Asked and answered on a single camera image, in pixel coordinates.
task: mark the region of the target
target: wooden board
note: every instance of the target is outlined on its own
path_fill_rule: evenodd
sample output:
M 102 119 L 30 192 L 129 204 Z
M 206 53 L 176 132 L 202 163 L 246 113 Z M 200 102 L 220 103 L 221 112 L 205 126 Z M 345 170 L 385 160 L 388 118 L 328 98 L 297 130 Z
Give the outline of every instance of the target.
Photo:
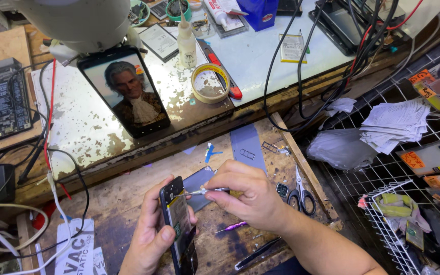
M 278 147 L 286 146 L 283 136 L 275 129 L 267 119 L 254 123 L 259 135 L 259 144 L 264 141 L 275 144 Z M 123 257 L 130 245 L 131 237 L 140 215 L 141 203 L 147 190 L 159 183 L 169 174 L 186 178 L 209 165 L 217 169 L 227 159 L 233 158 L 229 134 L 221 135 L 210 140 L 215 151 L 222 154 L 213 155 L 209 163 L 205 163 L 205 150 L 207 142 L 198 145 L 190 155 L 184 152 L 177 153 L 165 159 L 153 162 L 152 167 L 141 167 L 132 171 L 129 175 L 121 175 L 100 185 L 89 189 L 90 204 L 87 217 L 94 219 L 95 237 L 94 247 L 102 247 L 108 274 L 118 272 Z M 286 156 L 281 153 L 272 153 L 262 149 L 266 164 L 268 178 L 273 185 L 278 182 L 295 188 L 295 155 Z M 307 181 L 303 181 L 304 188 L 311 191 Z M 73 195 L 72 200 L 64 199 L 61 206 L 66 215 L 78 218 L 86 203 L 84 192 Z M 331 208 L 330 202 L 322 205 L 317 203 L 317 211 L 314 218 L 322 223 L 332 222 L 326 215 L 325 208 Z M 49 228 L 40 238 L 42 247 L 51 245 L 56 240 L 56 228 L 63 221 L 55 212 L 50 220 Z M 234 266 L 243 258 L 251 254 L 256 247 L 274 239 L 274 234 L 260 231 L 249 226 L 238 228 L 214 235 L 213 233 L 224 226 L 236 223 L 239 219 L 221 210 L 214 203 L 207 205 L 197 212 L 199 218 L 198 228 L 200 234 L 195 244 L 199 258 L 197 274 L 229 274 L 236 273 Z M 55 250 L 44 253 L 44 258 L 49 258 Z M 287 249 L 285 242 L 278 242 L 268 252 L 263 254 L 248 267 L 246 273 L 263 273 L 293 256 Z M 54 273 L 54 265 L 46 269 L 47 274 Z M 165 253 L 161 259 L 158 274 L 174 274 L 171 254 Z
M 22 66 L 30 65 L 30 54 L 28 49 L 28 41 L 26 40 L 25 28 L 18 27 L 12 30 L 0 32 L 0 60 L 13 57 L 18 60 Z M 29 84 L 27 81 L 27 90 L 30 102 L 30 108 L 35 109 Z M 7 137 L 0 141 L 0 150 L 10 147 L 11 145 L 27 141 L 42 132 L 42 124 L 39 121 L 33 124 L 33 128 L 21 132 L 19 134 Z

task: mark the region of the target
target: green bowl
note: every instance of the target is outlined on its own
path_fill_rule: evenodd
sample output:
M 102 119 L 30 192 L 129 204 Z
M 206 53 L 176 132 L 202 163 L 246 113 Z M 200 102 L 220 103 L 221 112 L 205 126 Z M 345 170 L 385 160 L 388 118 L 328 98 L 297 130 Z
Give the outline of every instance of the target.
M 145 23 L 149 19 L 149 16 L 150 16 L 149 6 L 140 0 L 130 0 L 130 9 L 131 9 L 131 7 L 134 7 L 135 5 L 140 5 L 140 3 L 143 3 L 143 5 L 145 5 L 145 8 L 147 9 L 147 16 L 144 18 L 144 21 L 139 22 L 138 24 L 132 25 L 133 28 L 142 26 L 143 23 Z
M 181 21 L 181 16 L 171 16 L 169 15 L 169 13 L 167 12 L 167 9 L 169 8 L 169 5 L 174 2 L 174 1 L 178 1 L 178 0 L 172 0 L 169 1 L 169 3 L 166 6 L 166 14 L 168 15 L 169 19 L 171 19 L 172 21 L 176 21 L 176 22 L 180 22 Z M 188 3 L 188 9 L 186 10 L 186 12 L 184 13 L 184 17 L 186 18 L 186 21 L 190 21 L 191 19 L 191 7 L 189 5 L 189 2 L 186 1 Z

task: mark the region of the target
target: forearm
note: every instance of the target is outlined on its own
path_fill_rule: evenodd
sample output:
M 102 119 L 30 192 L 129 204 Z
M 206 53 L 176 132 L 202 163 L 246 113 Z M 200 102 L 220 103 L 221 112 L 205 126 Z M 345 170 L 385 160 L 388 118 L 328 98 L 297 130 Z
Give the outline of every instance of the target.
M 386 274 L 368 253 L 339 233 L 291 208 L 286 217 L 278 234 L 310 274 Z

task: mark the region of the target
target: scissors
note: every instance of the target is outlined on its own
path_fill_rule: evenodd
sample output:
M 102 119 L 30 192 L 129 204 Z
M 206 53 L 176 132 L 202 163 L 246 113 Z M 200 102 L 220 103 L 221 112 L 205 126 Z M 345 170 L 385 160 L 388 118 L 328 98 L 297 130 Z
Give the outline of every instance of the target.
M 295 205 L 292 205 L 291 198 L 296 199 Z M 308 198 L 312 204 L 313 204 L 313 210 L 308 212 L 307 208 L 305 207 L 306 198 Z M 298 166 L 296 166 L 296 188 L 290 192 L 290 195 L 288 196 L 288 204 L 293 206 L 295 209 L 298 207 L 298 211 L 303 211 L 305 215 L 311 216 L 315 214 L 315 199 L 313 198 L 312 194 L 309 191 L 306 191 L 305 188 L 303 188 L 302 185 L 302 177 L 300 177 L 300 171 L 298 170 Z

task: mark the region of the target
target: finger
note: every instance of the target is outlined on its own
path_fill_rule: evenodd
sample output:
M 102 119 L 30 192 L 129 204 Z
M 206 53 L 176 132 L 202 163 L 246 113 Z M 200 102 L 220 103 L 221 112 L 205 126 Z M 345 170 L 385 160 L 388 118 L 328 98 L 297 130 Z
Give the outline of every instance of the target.
M 237 173 L 244 173 L 249 174 L 255 177 L 265 178 L 266 173 L 256 167 L 248 166 L 245 163 L 242 163 L 240 161 L 227 159 L 218 169 L 217 174 L 227 173 L 227 172 L 237 172 Z
M 195 212 L 193 211 L 193 208 L 188 205 L 188 213 L 190 216 L 190 223 L 195 225 L 198 222 L 198 218 L 195 215 Z
M 164 226 L 155 236 L 154 240 L 145 247 L 144 255 L 149 257 L 148 262 L 158 262 L 162 254 L 164 254 L 173 244 L 176 232 L 170 226 Z
M 209 191 L 205 194 L 205 198 L 215 202 L 221 209 L 237 217 L 241 217 L 243 214 L 249 212 L 247 205 L 239 201 L 236 197 L 222 191 Z
M 253 178 L 252 176 L 238 172 L 225 172 L 216 174 L 205 184 L 206 189 L 228 187 L 230 190 L 242 191 L 247 197 L 251 197 L 259 184 L 266 184 L 266 180 Z
M 159 191 L 161 188 L 166 186 L 174 179 L 174 175 L 169 175 L 160 184 L 154 185 L 149 191 L 144 195 L 144 200 L 142 202 L 142 215 L 153 214 L 156 211 L 157 205 L 159 203 Z

